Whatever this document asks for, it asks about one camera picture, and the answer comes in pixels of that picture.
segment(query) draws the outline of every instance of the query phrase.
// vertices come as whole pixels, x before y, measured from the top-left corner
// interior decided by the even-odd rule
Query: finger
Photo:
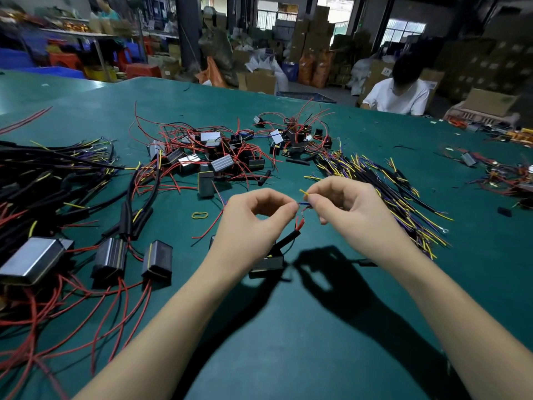
[[[298,208],[299,205],[296,202],[289,202],[278,208],[268,219],[263,220],[276,239],[296,215]]]
[[[283,205],[296,201],[290,196],[274,191],[271,188],[257,189],[243,194],[246,205],[254,214],[272,216]]]
[[[333,202],[322,195],[310,194],[308,201],[320,217],[320,223],[322,224],[330,222],[333,227],[337,228],[340,226],[343,217],[347,215],[344,210],[336,207]]]
[[[362,191],[363,182],[345,177],[330,176],[310,186],[308,194],[321,194],[332,201],[335,206],[350,209],[357,195]]]

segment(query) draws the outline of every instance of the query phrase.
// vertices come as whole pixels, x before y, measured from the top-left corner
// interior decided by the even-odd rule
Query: green table
[[[101,81],[79,78],[45,76],[15,70],[1,71],[4,75],[0,76],[0,114],[15,111],[34,102],[55,100],[108,85]]]
[[[269,95],[138,78],[58,99],[53,102],[54,109],[39,121],[5,139],[65,145],[104,135],[117,139],[122,163],[136,165],[148,158],[145,147],[127,131],[134,120],[136,101],[138,115],[152,121],[183,121],[195,127],[226,125],[232,129],[237,128],[237,118],[242,128],[249,127],[253,117],[262,111],[289,116],[298,113],[303,105],[302,101]],[[33,104],[31,108],[48,103]],[[519,209],[513,210],[512,218],[497,214],[498,206],[510,208],[516,200],[464,186],[478,178],[482,169],[467,168],[434,154],[445,146],[463,147],[512,164],[529,149],[482,142],[479,134],[464,133],[444,122],[432,124],[425,118],[327,104],[322,104],[322,108],[335,112],[327,117],[332,136],[339,138],[334,142],[335,148],[340,141],[345,152],[365,154],[382,164],[392,156],[426,203],[449,212],[455,221],[439,218],[438,223],[449,229],[447,239],[453,247],[436,248],[436,262],[532,349],[533,268],[528,246],[532,214]],[[16,120],[20,114],[3,115],[0,125]],[[145,129],[149,133],[157,131],[150,124]],[[133,128],[132,135],[147,141]],[[267,140],[257,144],[267,149]],[[393,149],[398,144],[416,150]],[[298,190],[311,183],[303,176],[311,172],[319,173],[313,166],[282,163],[270,187],[300,199]],[[196,176],[179,182],[195,183]],[[115,194],[126,183],[127,177],[119,177],[97,200]],[[242,184],[236,184],[221,194],[228,199],[244,191]],[[117,221],[119,207],[115,204],[97,214],[99,229],[69,231],[77,247],[93,244],[99,231]],[[201,201],[194,191],[181,195],[175,191],[163,193],[154,208],[155,214],[137,247],[143,250],[155,239],[172,245],[173,281],[171,287],[153,293],[141,327],[196,270],[208,250],[209,236],[215,231],[196,245],[192,245],[191,236],[201,235],[219,210],[216,200]],[[195,211],[209,212],[209,218],[191,220]],[[210,323],[176,398],[447,398],[445,393],[451,383],[446,362],[414,302],[383,270],[354,266],[352,260],[361,255],[351,250],[330,226],[320,226],[315,214],[305,213],[303,233],[286,254],[286,260],[311,273],[305,273],[307,277],[302,279],[294,267],[289,267],[281,282],[245,278]],[[292,227],[289,225],[283,235]],[[236,250],[240,244],[253,242],[235,242]],[[79,275],[89,283],[89,273],[87,266]],[[139,274],[140,264],[129,259],[126,282],[139,281]],[[140,291],[131,293],[130,306],[139,296]],[[92,341],[110,302],[106,300],[63,349]],[[39,349],[49,348],[76,328],[94,304],[95,300],[83,303],[50,322],[39,339]],[[110,317],[103,331],[111,327],[111,322]],[[133,324],[129,323],[127,334]],[[21,339],[0,341],[2,350],[12,348]],[[100,350],[99,370],[113,344],[114,339]],[[89,353],[81,350],[48,362],[71,396],[90,379]],[[19,398],[52,399],[56,395],[43,374],[35,371]]]

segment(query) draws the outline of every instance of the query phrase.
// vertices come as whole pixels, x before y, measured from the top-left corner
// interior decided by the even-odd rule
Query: hand
[[[294,199],[270,188],[233,195],[204,264],[237,283],[268,254],[297,211]],[[258,214],[269,218],[259,220]]]
[[[320,222],[331,223],[352,248],[377,264],[387,268],[416,249],[371,184],[330,176],[307,192]]]

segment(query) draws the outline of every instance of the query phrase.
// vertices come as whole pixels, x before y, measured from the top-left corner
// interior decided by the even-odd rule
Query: rubber band
[[[194,212],[191,217],[193,219],[206,219],[209,216],[207,212]]]

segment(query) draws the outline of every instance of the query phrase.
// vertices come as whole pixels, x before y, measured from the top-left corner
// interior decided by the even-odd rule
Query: worker
[[[120,19],[120,16],[117,14],[117,12],[110,7],[108,0],[97,0],[97,4],[102,10],[98,14],[100,18]]]
[[[330,223],[407,290],[472,398],[533,398],[533,354],[418,249],[372,185],[331,176],[307,192],[321,224]],[[232,196],[196,272],[75,400],[170,399],[218,305],[267,255],[298,208],[268,188]],[[244,241],[254,243],[235,248]]]
[[[396,60],[392,78],[378,82],[361,104],[363,109],[373,109],[393,114],[424,114],[429,88],[420,80],[422,65],[419,58],[405,54]]]

